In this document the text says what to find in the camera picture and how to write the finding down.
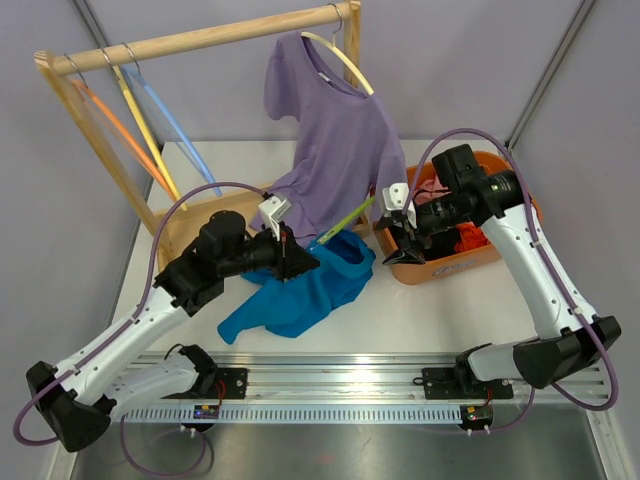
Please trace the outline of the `cream clothes hanger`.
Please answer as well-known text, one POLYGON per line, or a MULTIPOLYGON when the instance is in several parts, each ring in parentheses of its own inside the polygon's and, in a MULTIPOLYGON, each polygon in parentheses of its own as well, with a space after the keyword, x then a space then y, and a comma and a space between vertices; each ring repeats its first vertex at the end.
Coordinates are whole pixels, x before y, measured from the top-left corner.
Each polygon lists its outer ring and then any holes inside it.
POLYGON ((336 13, 336 27, 329 39, 315 32, 303 30, 302 38, 324 47, 342 65, 342 77, 352 87, 361 89, 367 96, 374 88, 360 69, 361 9, 360 1, 329 3, 336 13))

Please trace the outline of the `green clothes hanger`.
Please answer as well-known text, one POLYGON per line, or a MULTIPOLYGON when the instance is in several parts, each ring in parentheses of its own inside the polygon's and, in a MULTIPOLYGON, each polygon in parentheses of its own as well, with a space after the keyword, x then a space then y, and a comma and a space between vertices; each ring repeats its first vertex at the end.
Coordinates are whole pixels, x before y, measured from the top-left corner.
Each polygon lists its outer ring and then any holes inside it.
POLYGON ((345 216, 337 224, 331 227, 328 231, 318 236, 310 244, 310 250, 313 251, 318 246, 326 244, 330 239, 332 239, 334 236, 336 236, 339 232, 344 230, 346 227, 352 226, 356 222, 356 220, 365 212, 365 210, 374 203, 374 200, 375 200, 374 196, 369 196, 355 210, 350 212, 347 216, 345 216))

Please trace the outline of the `pink t shirt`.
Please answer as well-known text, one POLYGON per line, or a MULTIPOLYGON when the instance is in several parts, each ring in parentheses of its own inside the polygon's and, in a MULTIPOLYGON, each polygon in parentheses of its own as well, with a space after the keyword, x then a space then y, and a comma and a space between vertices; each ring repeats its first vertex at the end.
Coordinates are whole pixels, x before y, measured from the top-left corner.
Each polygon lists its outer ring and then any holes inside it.
POLYGON ((449 193, 449 189, 444 187, 438 177, 426 179, 416 189, 414 194, 414 202, 423 204, 449 193))

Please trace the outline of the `orange clothes hanger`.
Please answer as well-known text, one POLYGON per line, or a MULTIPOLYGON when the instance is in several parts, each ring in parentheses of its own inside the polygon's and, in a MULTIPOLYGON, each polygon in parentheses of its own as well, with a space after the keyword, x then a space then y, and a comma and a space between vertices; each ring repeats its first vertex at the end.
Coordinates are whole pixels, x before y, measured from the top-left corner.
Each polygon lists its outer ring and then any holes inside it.
POLYGON ((177 200, 179 197, 177 188, 172 183, 172 179, 168 181, 164 175, 165 168, 160 167, 157 163, 159 155, 155 155, 154 159, 151 159, 120 119, 99 98, 99 96, 88 87, 83 74, 77 69, 74 61, 68 55, 66 55, 65 58, 73 66, 77 75, 80 77, 79 80, 72 79, 71 82, 81 94, 85 106, 90 110, 94 118, 102 122, 106 129, 121 143, 132 157, 140 163, 146 172, 164 189, 172 200, 177 200))

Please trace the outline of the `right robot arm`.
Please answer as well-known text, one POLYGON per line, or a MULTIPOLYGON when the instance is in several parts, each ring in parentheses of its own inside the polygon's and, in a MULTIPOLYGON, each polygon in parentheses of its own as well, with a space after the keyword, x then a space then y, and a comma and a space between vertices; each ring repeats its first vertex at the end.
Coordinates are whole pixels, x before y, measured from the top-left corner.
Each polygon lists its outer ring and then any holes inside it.
POLYGON ((381 191, 382 217, 376 227, 393 231, 397 245, 385 264, 420 265, 434 235, 472 223, 504 260, 536 332, 532 339, 460 353, 446 384, 466 398, 500 380, 523 380, 544 389, 603 360, 621 327, 615 317, 599 315, 577 291, 548 245, 515 170, 488 172, 467 144, 437 155, 432 165, 444 195, 416 205, 406 183, 381 191))

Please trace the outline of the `lavender t shirt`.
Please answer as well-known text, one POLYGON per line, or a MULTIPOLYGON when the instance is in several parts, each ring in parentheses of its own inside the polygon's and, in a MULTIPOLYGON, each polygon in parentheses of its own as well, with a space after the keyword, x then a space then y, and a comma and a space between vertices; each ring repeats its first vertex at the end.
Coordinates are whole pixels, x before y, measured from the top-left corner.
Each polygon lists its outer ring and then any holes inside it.
POLYGON ((406 182, 404 152, 381 102, 337 75, 300 32, 276 41, 263 103, 271 119, 298 123, 292 168, 271 191, 290 202, 284 222, 300 245, 309 245, 369 194, 406 182))

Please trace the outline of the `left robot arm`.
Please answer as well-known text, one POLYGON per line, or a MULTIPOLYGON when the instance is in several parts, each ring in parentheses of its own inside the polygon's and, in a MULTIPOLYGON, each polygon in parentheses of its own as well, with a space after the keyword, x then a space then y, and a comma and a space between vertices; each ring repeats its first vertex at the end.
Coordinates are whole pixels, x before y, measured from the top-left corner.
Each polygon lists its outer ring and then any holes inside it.
POLYGON ((241 214, 217 212, 178 258, 149 277, 130 313, 76 354, 55 365, 39 361, 27 371, 34 405, 55 440, 78 452, 98 440, 113 421, 148 403, 171 395, 205 398, 216 389, 218 366, 197 345, 184 346, 136 373, 125 369, 220 296, 225 279, 269 270, 283 281, 319 265, 287 225, 249 236, 241 214))

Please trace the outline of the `yellow clothes hanger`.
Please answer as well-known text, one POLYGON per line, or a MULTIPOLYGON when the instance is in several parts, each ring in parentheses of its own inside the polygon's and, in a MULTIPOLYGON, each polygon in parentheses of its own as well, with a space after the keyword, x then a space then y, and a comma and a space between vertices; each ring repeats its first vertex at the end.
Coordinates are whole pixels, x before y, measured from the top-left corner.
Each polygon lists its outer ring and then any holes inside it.
POLYGON ((111 60, 104 48, 101 49, 101 53, 105 61, 107 62, 108 66, 113 70, 113 73, 115 74, 116 80, 122 91, 124 99, 129 107, 129 110, 142 134, 143 139, 146 142, 149 153, 153 158, 152 160, 153 171, 160 175, 161 180, 159 182, 163 184, 163 188, 168 192, 171 199, 173 201, 177 201, 180 198, 179 191, 175 185, 173 178, 171 177, 171 174, 169 173, 169 170, 167 169, 164 161, 161 158, 161 154, 160 154, 158 145, 155 141, 155 138, 142 113, 141 108, 139 107, 132 93, 129 83, 125 79, 124 73, 121 71, 121 69, 118 66, 114 66, 111 63, 111 60))

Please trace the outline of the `black t shirt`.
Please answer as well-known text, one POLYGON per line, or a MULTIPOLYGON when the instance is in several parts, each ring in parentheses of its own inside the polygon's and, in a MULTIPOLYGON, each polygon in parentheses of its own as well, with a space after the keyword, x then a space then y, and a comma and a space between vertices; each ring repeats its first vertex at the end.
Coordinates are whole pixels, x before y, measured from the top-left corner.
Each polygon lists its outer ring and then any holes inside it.
POLYGON ((425 263, 455 254, 454 246, 459 240, 459 234, 456 229, 436 233, 429 237, 432 239, 433 244, 429 250, 423 253, 425 263))

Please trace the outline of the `light blue clothes hanger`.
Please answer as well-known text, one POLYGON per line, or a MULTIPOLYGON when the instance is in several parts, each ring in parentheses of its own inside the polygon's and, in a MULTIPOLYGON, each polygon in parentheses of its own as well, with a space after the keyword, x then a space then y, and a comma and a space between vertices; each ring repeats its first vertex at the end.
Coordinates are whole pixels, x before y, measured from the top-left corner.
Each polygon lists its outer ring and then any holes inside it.
POLYGON ((136 70, 133 71, 128 67, 122 68, 122 73, 126 74, 129 78, 135 80, 137 84, 142 88, 145 94, 150 98, 153 109, 155 109, 159 113, 159 122, 164 127, 165 132, 167 133, 169 139, 173 142, 177 143, 178 148, 181 150, 183 155, 190 161, 194 169, 200 174, 203 180, 207 184, 215 183, 216 179, 214 178, 212 172, 209 167, 206 165, 203 160, 201 154, 196 149, 193 142, 188 138, 184 129, 178 123, 175 116, 168 109, 166 104, 162 101, 153 87, 147 82, 144 76, 141 74, 140 66, 138 64, 137 58, 133 54, 129 45, 125 42, 122 45, 126 48, 129 56, 131 57, 133 63, 136 65, 136 70))

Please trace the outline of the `orange t shirt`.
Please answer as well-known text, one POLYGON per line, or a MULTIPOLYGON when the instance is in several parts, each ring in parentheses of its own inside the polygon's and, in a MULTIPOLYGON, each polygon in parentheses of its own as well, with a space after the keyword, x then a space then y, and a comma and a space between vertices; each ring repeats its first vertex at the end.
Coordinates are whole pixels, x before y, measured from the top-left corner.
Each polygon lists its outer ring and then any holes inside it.
POLYGON ((456 253, 475 250, 490 244, 482 230, 471 222, 457 225, 456 229, 459 234, 459 240, 454 246, 456 253))

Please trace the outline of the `blue t shirt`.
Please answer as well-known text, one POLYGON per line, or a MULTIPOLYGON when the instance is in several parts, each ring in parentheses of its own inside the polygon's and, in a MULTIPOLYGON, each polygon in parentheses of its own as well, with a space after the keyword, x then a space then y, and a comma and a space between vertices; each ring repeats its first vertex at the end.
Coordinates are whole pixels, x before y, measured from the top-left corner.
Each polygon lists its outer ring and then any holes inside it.
POLYGON ((232 344, 241 332, 258 327, 297 338, 332 311, 355 301, 373 276, 374 251, 350 231, 339 232, 323 245, 311 245, 309 252, 320 266, 286 282, 268 270, 242 276, 259 290, 218 325, 225 343, 232 344))

